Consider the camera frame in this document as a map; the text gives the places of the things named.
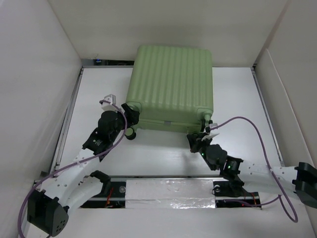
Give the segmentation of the green hard-shell suitcase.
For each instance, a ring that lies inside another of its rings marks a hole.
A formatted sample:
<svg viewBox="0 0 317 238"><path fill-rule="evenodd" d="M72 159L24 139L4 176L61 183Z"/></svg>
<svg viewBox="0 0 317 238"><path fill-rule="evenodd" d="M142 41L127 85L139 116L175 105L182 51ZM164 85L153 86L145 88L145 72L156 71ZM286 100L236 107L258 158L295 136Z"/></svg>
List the green hard-shell suitcase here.
<svg viewBox="0 0 317 238"><path fill-rule="evenodd" d="M213 115L211 52L140 46L125 103L140 113L134 130L201 132Z"/></svg>

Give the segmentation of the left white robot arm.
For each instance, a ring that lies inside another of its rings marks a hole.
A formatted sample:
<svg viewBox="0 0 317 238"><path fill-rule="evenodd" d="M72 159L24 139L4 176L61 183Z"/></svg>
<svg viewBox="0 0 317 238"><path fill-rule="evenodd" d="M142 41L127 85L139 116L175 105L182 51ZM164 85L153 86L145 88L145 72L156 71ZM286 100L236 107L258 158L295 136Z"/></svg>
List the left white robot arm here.
<svg viewBox="0 0 317 238"><path fill-rule="evenodd" d="M105 109L73 162L39 181L27 196L27 221L50 237L65 228L69 215L91 197L106 196L111 178L97 168L103 158L139 122L139 111L102 100Z"/></svg>

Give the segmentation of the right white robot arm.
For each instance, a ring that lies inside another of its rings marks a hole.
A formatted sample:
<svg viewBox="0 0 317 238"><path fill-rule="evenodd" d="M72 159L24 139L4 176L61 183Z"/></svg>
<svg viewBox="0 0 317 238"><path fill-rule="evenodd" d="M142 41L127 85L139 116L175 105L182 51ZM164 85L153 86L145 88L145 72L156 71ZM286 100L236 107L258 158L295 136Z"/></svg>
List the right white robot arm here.
<svg viewBox="0 0 317 238"><path fill-rule="evenodd" d="M297 166L269 167L229 156L218 144L211 144L206 133L188 134L190 151L199 153L212 171L230 181L230 192L240 195L245 190L287 194L306 206L317 207L317 170L308 163Z"/></svg>

